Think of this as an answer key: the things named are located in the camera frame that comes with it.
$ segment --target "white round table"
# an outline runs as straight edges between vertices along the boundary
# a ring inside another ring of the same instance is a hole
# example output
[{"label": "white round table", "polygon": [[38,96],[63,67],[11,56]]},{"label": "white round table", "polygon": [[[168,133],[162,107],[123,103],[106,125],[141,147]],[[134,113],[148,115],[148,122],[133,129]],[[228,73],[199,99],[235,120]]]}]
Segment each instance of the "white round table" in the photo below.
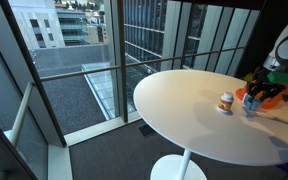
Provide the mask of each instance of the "white round table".
[{"label": "white round table", "polygon": [[134,103],[144,121],[185,149],[184,156],[168,155],[157,161],[151,179],[184,179],[186,170],[186,175],[193,179],[197,176],[206,179],[189,160],[191,152],[239,165],[269,166],[288,162],[288,105],[285,102],[266,112],[253,112],[234,97],[231,113],[217,110],[224,92],[235,93],[244,85],[242,80],[221,74],[172,70],[148,76],[136,86]]}]

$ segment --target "table leg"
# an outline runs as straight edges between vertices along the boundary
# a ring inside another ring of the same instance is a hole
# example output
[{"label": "table leg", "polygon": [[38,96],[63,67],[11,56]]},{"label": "table leg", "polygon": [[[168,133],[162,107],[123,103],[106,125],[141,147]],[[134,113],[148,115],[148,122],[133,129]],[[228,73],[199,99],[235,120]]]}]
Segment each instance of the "table leg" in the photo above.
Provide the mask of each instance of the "table leg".
[{"label": "table leg", "polygon": [[180,166],[180,169],[179,169],[179,172],[178,172],[178,177],[177,177],[178,180],[183,180],[184,179],[184,176],[185,176],[186,169],[187,169],[187,166],[188,166],[188,162],[190,161],[190,158],[191,158],[191,151],[188,150],[188,149],[185,149],[184,155],[183,155],[183,160],[181,162],[181,166]]}]

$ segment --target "table pedestal base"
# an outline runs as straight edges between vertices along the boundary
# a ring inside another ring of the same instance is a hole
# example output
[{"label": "table pedestal base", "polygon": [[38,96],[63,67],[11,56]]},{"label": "table pedestal base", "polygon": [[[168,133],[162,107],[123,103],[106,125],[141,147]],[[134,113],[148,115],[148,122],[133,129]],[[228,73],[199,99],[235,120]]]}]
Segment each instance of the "table pedestal base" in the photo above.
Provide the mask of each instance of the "table pedestal base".
[{"label": "table pedestal base", "polygon": [[[179,175],[179,170],[183,156],[167,155],[159,159],[151,172],[151,180],[176,180]],[[184,180],[206,180],[203,171],[193,162],[189,161],[188,167],[184,176]]]}]

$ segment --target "small bottle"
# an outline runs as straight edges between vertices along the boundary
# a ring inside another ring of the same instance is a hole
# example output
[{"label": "small bottle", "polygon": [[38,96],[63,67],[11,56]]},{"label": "small bottle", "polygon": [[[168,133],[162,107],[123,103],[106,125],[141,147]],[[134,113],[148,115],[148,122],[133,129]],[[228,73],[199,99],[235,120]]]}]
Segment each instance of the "small bottle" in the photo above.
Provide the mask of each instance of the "small bottle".
[{"label": "small bottle", "polygon": [[217,105],[217,109],[222,112],[229,112],[231,106],[233,104],[234,98],[233,94],[230,92],[225,92],[223,96],[221,96],[220,103]]}]

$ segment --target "orange object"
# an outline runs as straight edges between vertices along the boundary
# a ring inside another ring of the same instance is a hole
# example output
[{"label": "orange object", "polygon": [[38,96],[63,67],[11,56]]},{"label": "orange object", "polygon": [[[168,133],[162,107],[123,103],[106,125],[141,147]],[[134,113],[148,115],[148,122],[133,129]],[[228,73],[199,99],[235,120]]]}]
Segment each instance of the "orange object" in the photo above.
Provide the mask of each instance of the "orange object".
[{"label": "orange object", "polygon": [[[281,100],[283,100],[283,96],[282,95],[288,95],[288,84],[284,84],[285,86],[285,90],[280,92],[278,95],[276,95],[274,98],[271,99],[265,99],[261,108],[263,109],[271,109],[274,108]],[[237,89],[235,91],[235,95],[237,98],[239,98],[240,100],[243,99],[244,94],[246,93],[246,85],[243,88]],[[262,92],[258,93],[255,98],[260,98],[262,96]]]}]

